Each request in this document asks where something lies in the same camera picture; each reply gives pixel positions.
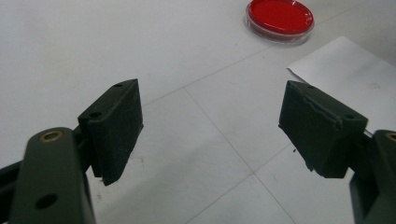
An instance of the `white surface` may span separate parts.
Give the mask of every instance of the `white surface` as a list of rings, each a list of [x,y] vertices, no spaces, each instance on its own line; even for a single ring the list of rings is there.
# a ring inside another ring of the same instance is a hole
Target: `white surface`
[[[396,130],[396,67],[339,37],[291,64],[293,74],[363,114],[367,131]]]
[[[98,223],[288,223],[285,213],[352,223],[348,179],[322,180],[282,151],[286,68],[340,35],[395,65],[396,2],[302,1],[316,26],[301,46],[247,31],[248,2],[1,1],[0,166],[20,160],[33,134],[74,128],[108,87],[138,77],[146,127],[119,183],[90,176]],[[251,175],[259,168],[262,182]],[[270,171],[297,187],[273,184]]]

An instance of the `red petri dish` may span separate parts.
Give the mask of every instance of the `red petri dish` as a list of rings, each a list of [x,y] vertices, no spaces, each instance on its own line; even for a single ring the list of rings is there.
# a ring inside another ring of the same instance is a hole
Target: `red petri dish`
[[[247,26],[259,35],[280,42],[299,42],[314,27],[314,16],[294,0],[253,0],[247,6]]]

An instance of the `table surface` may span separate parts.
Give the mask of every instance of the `table surface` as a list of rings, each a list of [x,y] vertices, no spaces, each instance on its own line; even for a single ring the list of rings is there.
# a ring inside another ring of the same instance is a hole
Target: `table surface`
[[[0,2],[0,167],[138,78],[145,129],[123,177],[89,179],[98,223],[353,223],[345,179],[309,172],[277,128],[286,69],[338,36],[396,64],[396,2],[304,0],[306,43],[247,30],[249,1]]]

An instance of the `sheet of paper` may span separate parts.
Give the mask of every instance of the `sheet of paper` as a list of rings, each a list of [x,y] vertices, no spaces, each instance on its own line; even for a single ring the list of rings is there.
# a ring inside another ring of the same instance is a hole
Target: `sheet of paper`
[[[396,131],[396,68],[346,37],[335,39],[288,68],[368,118],[369,133]]]

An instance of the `petri dish lid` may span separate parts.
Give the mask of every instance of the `petri dish lid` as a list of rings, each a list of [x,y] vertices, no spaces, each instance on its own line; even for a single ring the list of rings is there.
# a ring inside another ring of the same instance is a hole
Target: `petri dish lid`
[[[261,28],[284,35],[301,34],[314,25],[311,11],[295,0],[253,0],[247,12]]]

